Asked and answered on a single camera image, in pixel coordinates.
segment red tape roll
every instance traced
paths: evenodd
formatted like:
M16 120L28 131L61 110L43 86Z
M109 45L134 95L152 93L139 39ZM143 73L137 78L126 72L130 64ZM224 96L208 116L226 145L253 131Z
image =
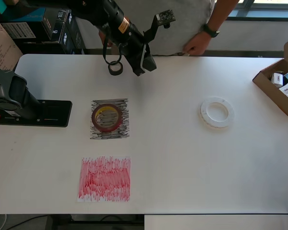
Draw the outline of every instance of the red tape roll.
M117 113L117 120L114 124L110 125L110 126L101 126L98 122L97 122L97 118L98 115L100 115L103 111L106 110L111 110L115 113ZM96 129L98 129L100 132L112 132L114 130L116 130L122 123L122 116L121 116L121 110L113 105L113 104L101 104L99 106L96 107L96 109L93 111L92 113L92 122L93 125L96 127Z

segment black tape roll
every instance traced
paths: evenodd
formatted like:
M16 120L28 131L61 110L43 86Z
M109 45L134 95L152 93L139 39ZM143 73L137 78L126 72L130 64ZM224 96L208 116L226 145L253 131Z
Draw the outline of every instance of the black tape roll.
M120 69L119 69L119 70L114 70L114 69L112 69L112 68L117 67L117 65L120 65ZM116 65L108 65L108 69L109 69L109 73L110 73L111 75L117 76L117 75L120 75L121 73L123 73L123 64L121 64L121 63L119 62L119 63L117 63Z

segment paper with red scribbles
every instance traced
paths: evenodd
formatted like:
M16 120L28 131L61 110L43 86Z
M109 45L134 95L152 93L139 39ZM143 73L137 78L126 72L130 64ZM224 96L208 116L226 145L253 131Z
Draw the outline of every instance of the paper with red scribbles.
M78 202L129 201L130 157L83 158Z

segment open cardboard box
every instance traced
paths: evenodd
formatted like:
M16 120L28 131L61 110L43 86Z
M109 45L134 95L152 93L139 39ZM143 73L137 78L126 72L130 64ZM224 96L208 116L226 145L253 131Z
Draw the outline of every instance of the open cardboard box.
M284 45L284 59L261 70L253 82L288 116L288 97L270 81L272 73L288 73L288 42Z

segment cable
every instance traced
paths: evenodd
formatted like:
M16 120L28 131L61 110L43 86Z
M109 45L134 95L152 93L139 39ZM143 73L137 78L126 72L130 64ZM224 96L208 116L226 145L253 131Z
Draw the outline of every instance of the cable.
M122 218L120 218L119 216L116 216L116 215L107 215L107 216L103 217L100 221L103 221L105 218L108 218L108 217L115 217L115 218L119 219L120 221L123 221Z
M16 224L16 225L14 225L14 226L11 226L11 227L8 228L7 230L13 229L13 228L15 228L15 227L17 227L17 226L19 226L19 225L21 225L21 224L24 224L24 223L26 223L26 222L28 222L28 221L30 221L30 220L37 219L37 218L41 218L41 217L47 217L47 216L48 216L48 215L42 215L42 216L38 216L38 217L33 217L33 218L30 218L30 219L27 219L27 220L25 220L25 221L23 221L23 222L21 222L21 223L19 223L19 224Z
M1 228L0 228L0 230L1 230L1 229L3 228L3 226L5 225L6 219L7 219L7 215L5 214L5 219L4 219L4 222L3 222L3 224L2 224L2 226L1 226Z
M114 66L116 64L118 64L121 60L121 48L125 45L123 43L120 43L119 44L119 59L116 60L116 61L112 61L112 62L108 62L106 60L106 55L107 55L107 44L108 44L108 35L106 35L106 38L104 40L104 46L103 46L103 49L102 49L102 56L104 57L104 60L105 62L108 64L108 65L111 65L111 66Z

